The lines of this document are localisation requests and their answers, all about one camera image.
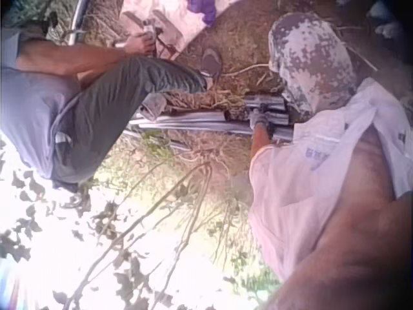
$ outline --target gray shirt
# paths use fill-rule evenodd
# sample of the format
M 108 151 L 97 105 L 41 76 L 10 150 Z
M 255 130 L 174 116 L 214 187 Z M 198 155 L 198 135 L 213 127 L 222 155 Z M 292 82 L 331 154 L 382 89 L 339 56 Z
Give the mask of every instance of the gray shirt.
M 20 29 L 1 30 L 0 128 L 22 161 L 50 178 L 55 129 L 70 108 L 68 102 L 81 89 L 75 77 L 18 70 L 19 44 L 29 39 L 44 40 Z

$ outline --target white cloth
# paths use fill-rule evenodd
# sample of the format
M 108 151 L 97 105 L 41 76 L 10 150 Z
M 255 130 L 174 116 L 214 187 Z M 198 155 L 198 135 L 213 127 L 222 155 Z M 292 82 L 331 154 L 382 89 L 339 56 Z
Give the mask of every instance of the white cloth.
M 347 106 L 296 124 L 293 143 L 253 158 L 250 224 L 266 263 L 286 280 L 317 241 L 341 192 L 352 152 L 373 124 L 397 198 L 413 189 L 413 132 L 402 106 L 366 79 Z

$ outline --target dark green pants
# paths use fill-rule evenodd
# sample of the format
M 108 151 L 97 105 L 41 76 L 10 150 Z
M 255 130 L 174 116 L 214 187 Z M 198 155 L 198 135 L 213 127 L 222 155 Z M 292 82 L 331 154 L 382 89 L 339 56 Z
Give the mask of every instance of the dark green pants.
M 171 61 L 132 57 L 103 74 L 74 98 L 73 108 L 57 131 L 70 143 L 57 143 L 52 180 L 79 183 L 93 176 L 112 145 L 149 93 L 181 90 L 195 93 L 206 89 L 195 70 Z

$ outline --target leg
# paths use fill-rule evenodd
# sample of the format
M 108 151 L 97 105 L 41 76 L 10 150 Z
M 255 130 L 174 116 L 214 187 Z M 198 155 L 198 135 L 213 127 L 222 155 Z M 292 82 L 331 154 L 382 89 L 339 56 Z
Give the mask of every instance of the leg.
M 353 95 L 356 77 L 347 50 L 315 14 L 284 15 L 269 33 L 269 45 L 270 69 L 285 80 L 300 110 L 338 109 Z
M 201 74 L 171 61 L 134 57 L 118 64 L 80 93 L 62 119 L 57 131 L 72 142 L 55 145 L 53 179 L 78 183 L 91 177 L 149 93 L 206 87 Z

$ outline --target man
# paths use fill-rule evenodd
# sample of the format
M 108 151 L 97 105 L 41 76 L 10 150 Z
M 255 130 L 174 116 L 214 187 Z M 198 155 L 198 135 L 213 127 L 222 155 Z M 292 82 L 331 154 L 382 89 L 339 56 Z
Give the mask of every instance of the man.
M 155 46 L 144 34 L 124 48 L 103 48 L 57 46 L 38 30 L 1 31 L 1 130 L 28 166 L 72 191 L 94 174 L 149 93 L 203 92 L 221 70 L 211 49 L 202 73 L 144 57 Z
M 352 97 L 346 48 L 314 14 L 285 15 L 269 40 L 270 68 L 315 116 L 286 147 L 250 116 L 250 223 L 285 281 L 264 309 L 411 309 L 413 133 L 401 105 L 372 79 Z

